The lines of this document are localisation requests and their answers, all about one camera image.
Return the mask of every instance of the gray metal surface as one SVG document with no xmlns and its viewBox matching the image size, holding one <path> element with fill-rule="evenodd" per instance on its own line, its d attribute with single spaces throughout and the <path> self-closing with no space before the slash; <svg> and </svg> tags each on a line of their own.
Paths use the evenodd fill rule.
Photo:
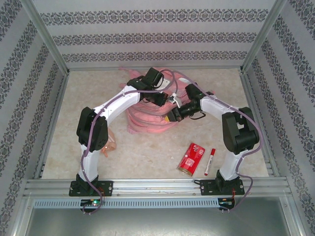
<svg viewBox="0 0 315 236">
<path fill-rule="evenodd" d="M 34 209 L 28 236 L 287 236 L 278 198 L 248 198 L 231 214 L 214 208 Z"/>
<path fill-rule="evenodd" d="M 293 197 L 281 197 L 279 199 L 291 235 L 306 236 Z"/>
<path fill-rule="evenodd" d="M 24 236 L 26 234 L 26 230 L 29 226 L 30 218 L 32 216 L 33 205 L 34 205 L 33 199 L 21 200 L 19 210 L 17 212 L 10 235 Z"/>
</svg>

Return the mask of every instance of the wallpaper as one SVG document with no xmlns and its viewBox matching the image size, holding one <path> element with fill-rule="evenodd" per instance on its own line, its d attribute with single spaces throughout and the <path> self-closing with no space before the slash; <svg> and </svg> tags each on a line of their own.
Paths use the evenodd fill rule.
<svg viewBox="0 0 315 236">
<path fill-rule="evenodd" d="M 288 1 L 248 70 L 268 142 L 307 235 L 315 235 L 314 14 L 312 1 Z"/>
<path fill-rule="evenodd" d="M 0 236 L 33 178 L 63 74 L 18 0 L 0 1 Z"/>
<path fill-rule="evenodd" d="M 240 66 L 274 0 L 34 3 L 67 66 L 74 69 Z"/>
</svg>

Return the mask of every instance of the aluminum frame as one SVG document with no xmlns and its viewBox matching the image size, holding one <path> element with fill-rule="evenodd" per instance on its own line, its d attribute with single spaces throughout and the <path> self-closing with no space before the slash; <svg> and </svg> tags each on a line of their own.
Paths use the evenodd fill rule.
<svg viewBox="0 0 315 236">
<path fill-rule="evenodd" d="M 38 161 L 38 168 L 36 169 L 36 172 L 35 172 L 35 175 L 34 175 L 35 179 L 39 179 L 40 178 L 41 171 L 42 171 L 42 166 L 46 162 L 46 159 L 47 159 L 47 156 L 48 156 L 49 147 L 50 147 L 51 141 L 53 139 L 53 134 L 54 134 L 54 131 L 55 131 L 55 128 L 56 128 L 56 125 L 57 125 L 57 120 L 58 120 L 59 112 L 60 112 L 60 109 L 61 109 L 61 105 L 63 103 L 63 97 L 64 97 L 65 90 L 66 90 L 66 87 L 67 87 L 69 76 L 70 76 L 69 74 L 65 75 L 65 78 L 64 78 L 63 84 L 62 84 L 62 88 L 61 88 L 61 92 L 60 92 L 60 94 L 58 95 L 58 98 L 57 98 L 57 106 L 55 107 L 55 110 L 54 110 L 54 115 L 53 115 L 53 118 L 52 118 L 51 125 L 48 127 L 48 138 L 45 141 L 45 144 L 44 144 L 44 147 L 43 147 L 43 152 L 42 152 L 42 154 L 41 154 L 41 156 L 39 158 L 39 161 Z"/>
<path fill-rule="evenodd" d="M 43 19 L 38 13 L 34 2 L 32 0 L 21 0 L 21 4 L 30 17 L 31 21 L 35 25 L 40 37 L 43 39 L 44 43 L 49 49 L 49 52 L 52 54 L 53 58 L 58 64 L 59 69 L 63 72 L 63 74 L 67 74 L 69 72 L 69 68 L 67 67 L 57 45 L 50 35 Z"/>
<path fill-rule="evenodd" d="M 274 5 L 272 6 L 263 26 L 261 27 L 253 45 L 251 46 L 249 52 L 247 53 L 247 56 L 243 62 L 243 65 L 241 66 L 242 72 L 246 72 L 250 65 L 252 64 L 252 61 L 254 60 L 257 52 L 260 49 L 260 46 L 264 42 L 264 40 L 267 37 L 267 34 L 269 33 L 270 29 L 272 28 L 272 25 L 276 21 L 278 15 L 280 14 L 282 8 L 284 7 L 286 0 L 276 0 Z"/>
<path fill-rule="evenodd" d="M 119 70 L 120 67 L 72 67 L 69 71 L 105 71 L 105 70 Z M 151 66 L 128 66 L 133 70 L 149 70 Z M 165 66 L 155 66 L 155 68 L 165 68 Z M 234 69 L 240 68 L 235 65 L 193 65 L 193 66 L 169 66 L 172 70 L 189 70 L 189 69 Z"/>
<path fill-rule="evenodd" d="M 246 96 L 248 105 L 252 110 L 252 114 L 254 116 L 254 119 L 259 123 L 260 127 L 264 127 L 262 119 L 261 119 L 260 114 L 259 114 L 258 106 L 255 103 L 255 98 L 254 98 L 251 86 L 249 84 L 247 74 L 244 74 L 241 70 L 239 70 L 239 74 L 240 74 L 241 82 L 242 82 L 242 85 L 244 88 L 245 96 Z M 272 154 L 269 143 L 266 142 L 266 140 L 268 140 L 267 135 L 266 135 L 266 131 L 263 128 L 261 129 L 261 131 L 262 131 L 262 136 L 265 140 L 265 142 L 261 148 L 262 154 L 265 158 L 265 161 L 270 163 L 271 169 L 273 172 L 273 176 L 279 177 L 280 174 L 279 174 L 279 171 L 277 168 L 276 161 L 275 161 L 274 156 Z"/>
<path fill-rule="evenodd" d="M 248 197 L 279 197 L 291 235 L 304 236 L 305 231 L 303 229 L 301 219 L 297 213 L 297 208 L 286 177 L 255 177 L 253 179 L 254 184 Z M 27 180 L 26 187 L 23 192 L 22 203 L 19 207 L 11 235 L 26 235 L 36 200 L 53 199 L 54 201 L 62 202 L 69 199 L 86 199 L 86 197 L 70 197 L 68 195 L 71 181 L 72 180 L 70 179 Z M 112 179 L 112 181 L 114 181 L 113 194 L 111 197 L 106 197 L 107 200 L 129 201 L 141 199 L 166 199 L 176 202 L 182 201 L 183 199 L 197 201 L 211 199 L 215 200 L 220 197 L 229 197 L 226 195 L 202 196 L 200 193 L 200 186 L 195 184 L 193 182 L 194 179 L 192 178 Z M 243 179 L 243 184 L 245 191 L 247 191 L 250 180 Z"/>
</svg>

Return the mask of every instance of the metal base plate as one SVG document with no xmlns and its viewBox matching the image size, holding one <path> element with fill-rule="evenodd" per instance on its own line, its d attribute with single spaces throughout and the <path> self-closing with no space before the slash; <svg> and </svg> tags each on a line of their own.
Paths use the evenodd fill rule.
<svg viewBox="0 0 315 236">
<path fill-rule="evenodd" d="M 105 197 L 111 197 L 113 193 L 113 181 L 97 181 L 96 188 L 103 193 Z M 85 190 L 78 181 L 72 181 L 69 190 L 69 196 L 71 197 L 97 197 L 98 193 L 95 191 L 90 194 L 89 191 Z"/>
<path fill-rule="evenodd" d="M 232 195 L 232 189 L 227 189 L 220 192 L 216 185 L 215 179 L 201 179 L 201 180 L 198 180 L 197 184 L 200 185 L 202 196 Z M 234 185 L 233 188 L 235 190 L 235 195 L 245 194 L 243 182 L 241 179 L 238 180 L 238 183 Z"/>
</svg>

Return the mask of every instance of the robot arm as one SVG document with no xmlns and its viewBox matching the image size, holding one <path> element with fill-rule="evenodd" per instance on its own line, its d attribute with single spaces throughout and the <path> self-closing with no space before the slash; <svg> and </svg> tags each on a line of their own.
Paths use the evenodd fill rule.
<svg viewBox="0 0 315 236">
<path fill-rule="evenodd" d="M 103 110 L 103 112 L 101 112 L 95 121 L 91 138 L 91 146 L 87 156 L 83 159 L 84 171 L 90 182 L 97 180 L 98 177 L 98 158 L 100 155 L 100 150 L 108 141 L 107 127 L 109 124 L 128 107 L 138 103 L 144 98 L 158 106 L 164 105 L 167 100 L 167 94 L 164 92 L 136 92 L 137 90 L 155 90 L 158 84 L 160 84 L 159 87 L 165 87 L 166 85 L 163 84 L 164 80 L 162 80 L 162 83 L 160 83 L 162 78 L 162 73 L 151 68 L 145 76 L 140 76 L 130 80 L 124 89 L 109 101 L 98 107 L 95 107 L 94 109 L 86 107 L 82 110 L 77 128 L 77 136 L 79 137 L 79 143 L 81 144 L 82 155 L 88 146 L 91 124 L 96 115 Z M 82 183 L 83 187 L 89 188 L 89 186 L 86 184 L 86 179 L 83 175 L 83 170 L 81 167 L 77 179 L 80 183 Z"/>
<path fill-rule="evenodd" d="M 147 100 L 161 106 L 166 102 L 167 95 L 165 93 L 152 94 L 133 92 L 118 99 L 116 98 L 128 91 L 153 90 L 154 86 L 157 86 L 159 83 L 161 77 L 162 74 L 160 72 L 151 68 L 145 77 L 130 80 L 127 83 L 127 86 L 125 86 L 125 88 L 120 93 L 118 93 L 106 103 L 94 108 L 93 110 L 88 107 L 83 109 L 77 129 L 77 135 L 79 136 L 82 153 L 87 149 L 90 128 L 93 119 L 95 118 L 96 114 L 105 107 L 106 104 L 110 103 L 95 122 L 91 147 L 88 155 L 83 160 L 85 174 L 90 182 L 95 179 L 97 180 L 98 178 L 98 158 L 100 150 L 107 143 L 107 127 L 112 122 L 112 120 L 128 107 L 136 104 L 143 98 L 146 98 Z M 186 87 L 186 92 L 191 102 L 181 106 L 180 108 L 174 108 L 171 110 L 167 114 L 166 119 L 169 121 L 181 121 L 185 117 L 192 116 L 196 112 L 204 111 L 212 114 L 214 117 L 222 121 L 223 140 L 226 148 L 228 149 L 225 162 L 220 170 L 218 170 L 216 178 L 217 186 L 220 190 L 222 190 L 229 182 L 239 178 L 235 171 L 236 166 L 242 155 L 251 150 L 253 146 L 259 142 L 258 132 L 245 118 L 241 117 L 231 108 L 227 108 L 218 101 L 207 97 L 193 84 L 190 84 Z M 249 108 L 245 107 L 239 110 L 252 118 L 252 112 Z M 243 125 L 244 127 L 238 128 L 238 124 Z M 85 182 L 86 179 L 82 173 L 81 168 L 79 174 L 77 175 L 77 180 L 82 182 L 83 186 L 86 186 L 86 188 L 89 187 Z"/>
<path fill-rule="evenodd" d="M 236 173 L 236 166 L 242 156 L 259 142 L 258 131 L 246 118 L 232 110 L 231 107 L 228 108 L 214 99 L 216 97 L 212 93 L 208 92 L 212 96 L 211 99 L 193 84 L 186 87 L 186 92 L 191 102 L 180 108 L 174 108 L 167 114 L 166 120 L 182 121 L 187 116 L 203 111 L 222 122 L 223 141 L 227 153 L 216 178 L 217 186 L 222 190 L 224 185 L 239 178 Z M 238 110 L 253 119 L 250 108 L 244 107 Z"/>
</svg>

